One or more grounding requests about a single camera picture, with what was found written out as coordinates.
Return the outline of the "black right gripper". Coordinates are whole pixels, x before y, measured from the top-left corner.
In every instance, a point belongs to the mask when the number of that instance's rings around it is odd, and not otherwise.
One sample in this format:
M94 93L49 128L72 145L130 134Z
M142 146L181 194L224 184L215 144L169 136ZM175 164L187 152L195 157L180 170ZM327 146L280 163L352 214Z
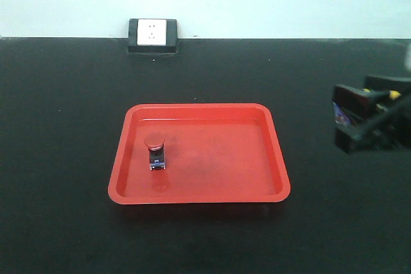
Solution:
M363 149L410 147L410 78L381 75L365 77L364 89L335 85L333 101L344 110L366 119L355 127L337 126L335 145L346 153ZM390 91L401 96L378 112L376 105L389 99Z

